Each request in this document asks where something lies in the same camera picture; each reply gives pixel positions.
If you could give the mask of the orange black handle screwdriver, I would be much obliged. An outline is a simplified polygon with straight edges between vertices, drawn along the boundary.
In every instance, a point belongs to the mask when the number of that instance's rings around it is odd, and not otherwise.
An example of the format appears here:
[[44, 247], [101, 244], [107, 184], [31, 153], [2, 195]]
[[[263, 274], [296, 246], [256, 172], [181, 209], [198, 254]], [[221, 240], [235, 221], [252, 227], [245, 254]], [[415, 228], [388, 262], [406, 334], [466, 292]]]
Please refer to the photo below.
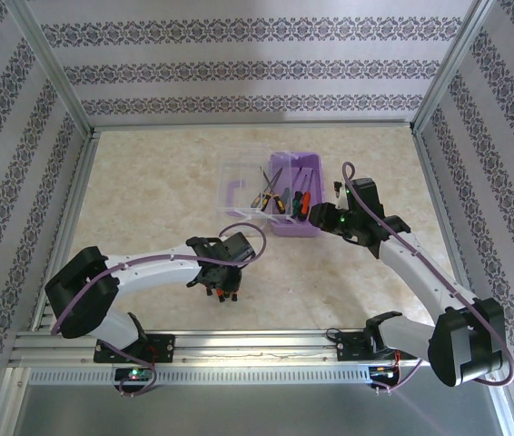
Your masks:
[[312, 179], [313, 179], [313, 173], [310, 174], [310, 179], [309, 179], [309, 183], [308, 183], [307, 189], [304, 191], [303, 197], [301, 199], [301, 208], [300, 208], [299, 214], [298, 214], [298, 218], [301, 221], [305, 221], [307, 216], [308, 216], [308, 213], [309, 213], [310, 202], [311, 202], [311, 182], [312, 182]]

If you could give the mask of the long black orange screwdriver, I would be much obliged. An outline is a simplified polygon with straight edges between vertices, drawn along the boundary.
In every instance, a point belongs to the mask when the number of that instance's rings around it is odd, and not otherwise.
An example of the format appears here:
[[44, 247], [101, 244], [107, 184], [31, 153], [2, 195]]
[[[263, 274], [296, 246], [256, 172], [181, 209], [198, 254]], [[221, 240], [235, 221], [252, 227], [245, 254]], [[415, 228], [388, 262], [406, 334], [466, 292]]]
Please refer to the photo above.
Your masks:
[[294, 194], [292, 206], [292, 218], [303, 222], [308, 215], [311, 202], [311, 182], [313, 172], [304, 177], [302, 187]]

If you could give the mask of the grey metal sheet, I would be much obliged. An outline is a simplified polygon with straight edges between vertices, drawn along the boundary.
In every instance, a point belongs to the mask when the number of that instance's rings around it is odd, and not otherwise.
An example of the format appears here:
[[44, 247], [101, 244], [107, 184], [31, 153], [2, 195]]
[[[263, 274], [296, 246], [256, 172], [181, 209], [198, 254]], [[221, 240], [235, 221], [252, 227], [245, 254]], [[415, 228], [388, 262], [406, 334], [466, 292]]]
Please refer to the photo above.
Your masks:
[[514, 436], [500, 393], [451, 389], [423, 368], [394, 393], [281, 369], [282, 383], [203, 384], [169, 372], [133, 399], [89, 372], [34, 370], [19, 382], [0, 436]]

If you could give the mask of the aluminium front frame rail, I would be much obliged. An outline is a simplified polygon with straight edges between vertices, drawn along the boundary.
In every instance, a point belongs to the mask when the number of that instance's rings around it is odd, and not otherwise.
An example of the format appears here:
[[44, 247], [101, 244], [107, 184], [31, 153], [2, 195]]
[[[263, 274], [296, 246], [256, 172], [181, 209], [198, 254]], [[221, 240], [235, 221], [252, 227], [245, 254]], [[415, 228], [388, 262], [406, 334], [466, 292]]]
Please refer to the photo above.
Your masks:
[[[174, 365], [281, 366], [327, 365], [338, 361], [341, 347], [323, 330], [176, 331], [164, 350]], [[49, 332], [19, 332], [11, 367], [93, 366], [96, 339], [65, 339]]]

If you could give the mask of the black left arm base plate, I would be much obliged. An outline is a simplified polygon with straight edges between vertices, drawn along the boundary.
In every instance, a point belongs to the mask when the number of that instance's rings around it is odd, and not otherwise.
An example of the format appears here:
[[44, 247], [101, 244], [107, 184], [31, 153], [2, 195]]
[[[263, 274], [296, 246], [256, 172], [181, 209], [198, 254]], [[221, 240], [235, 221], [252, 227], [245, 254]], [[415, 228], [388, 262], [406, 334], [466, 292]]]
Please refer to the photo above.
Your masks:
[[102, 340], [96, 342], [95, 363], [171, 363], [175, 348], [173, 334], [148, 334], [124, 349], [115, 349]]

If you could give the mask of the aluminium side frame rail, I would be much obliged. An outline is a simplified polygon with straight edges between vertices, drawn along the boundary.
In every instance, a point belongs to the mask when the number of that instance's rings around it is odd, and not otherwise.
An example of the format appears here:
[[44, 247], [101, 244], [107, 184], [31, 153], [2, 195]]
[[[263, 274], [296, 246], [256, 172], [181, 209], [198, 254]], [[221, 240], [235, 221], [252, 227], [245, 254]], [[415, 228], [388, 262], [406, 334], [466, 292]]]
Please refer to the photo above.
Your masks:
[[44, 310], [48, 303], [44, 287], [47, 282], [64, 267], [71, 251], [74, 232], [94, 165], [99, 135], [99, 133], [93, 132], [91, 136], [85, 140], [82, 152], [74, 167], [73, 178], [64, 201], [64, 209], [61, 212], [58, 226], [54, 234], [54, 243], [49, 252], [48, 264], [44, 269], [44, 279], [39, 287], [34, 316], [29, 325], [30, 332], [39, 332], [42, 329]]
[[458, 284], [462, 285], [465, 289], [470, 291], [470, 278], [467, 274], [467, 271], [465, 270], [464, 262], [460, 255], [460, 247], [457, 244], [451, 221], [447, 215], [446, 204], [443, 195], [440, 192], [438, 180], [428, 157], [427, 150], [421, 138], [416, 134], [412, 135], [412, 140], [414, 142], [420, 165], [424, 173], [424, 178], [428, 186], [430, 199], [433, 203], [433, 208], [437, 216], [442, 239], [449, 258], [450, 267], [453, 271], [453, 276], [455, 277]]

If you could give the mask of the aluminium rear frame rail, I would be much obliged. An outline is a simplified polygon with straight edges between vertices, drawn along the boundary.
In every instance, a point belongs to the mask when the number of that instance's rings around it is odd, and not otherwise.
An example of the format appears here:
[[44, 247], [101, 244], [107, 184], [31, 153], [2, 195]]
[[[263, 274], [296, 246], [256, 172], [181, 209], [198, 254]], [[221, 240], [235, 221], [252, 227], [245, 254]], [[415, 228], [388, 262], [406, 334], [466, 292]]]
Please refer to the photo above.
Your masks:
[[288, 122], [288, 123], [232, 123], [232, 124], [127, 124], [112, 126], [97, 126], [93, 136], [105, 132], [141, 132], [163, 130], [201, 130], [201, 129], [262, 129], [262, 128], [339, 128], [339, 127], [403, 127], [410, 128], [410, 122], [402, 120], [379, 121], [335, 121], [335, 122]]

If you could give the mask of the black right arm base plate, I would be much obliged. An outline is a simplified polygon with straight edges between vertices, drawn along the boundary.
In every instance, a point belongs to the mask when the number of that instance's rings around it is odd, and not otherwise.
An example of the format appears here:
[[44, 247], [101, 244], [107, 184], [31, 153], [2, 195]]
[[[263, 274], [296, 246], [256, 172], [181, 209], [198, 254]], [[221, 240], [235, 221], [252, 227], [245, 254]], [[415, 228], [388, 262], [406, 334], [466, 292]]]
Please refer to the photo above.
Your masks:
[[396, 352], [394, 349], [379, 345], [363, 331], [336, 331], [326, 333], [326, 338], [334, 344], [339, 362], [394, 361], [396, 357], [400, 357], [403, 361], [416, 360], [416, 357], [411, 354]]

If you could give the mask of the aluminium frame post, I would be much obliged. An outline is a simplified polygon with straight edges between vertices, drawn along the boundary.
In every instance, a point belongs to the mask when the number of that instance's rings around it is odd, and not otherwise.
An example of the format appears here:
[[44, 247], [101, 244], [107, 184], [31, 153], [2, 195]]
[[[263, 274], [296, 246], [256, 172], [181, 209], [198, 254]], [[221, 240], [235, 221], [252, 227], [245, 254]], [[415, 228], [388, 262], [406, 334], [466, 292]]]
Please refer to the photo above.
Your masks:
[[413, 136], [417, 136], [431, 118], [480, 28], [485, 24], [489, 11], [498, 2], [499, 0], [473, 0], [455, 39], [441, 61], [438, 72], [424, 95], [417, 113], [410, 122], [410, 130]]
[[57, 59], [52, 46], [47, 41], [43, 29], [36, 21], [27, 1], [4, 1], [9, 13], [13, 16], [27, 43], [34, 51], [35, 57], [44, 69], [47, 78], [61, 97], [65, 108], [74, 119], [76, 125], [81, 129], [82, 134], [91, 138], [94, 127], [89, 121], [88, 115], [73, 89], [64, 68]]

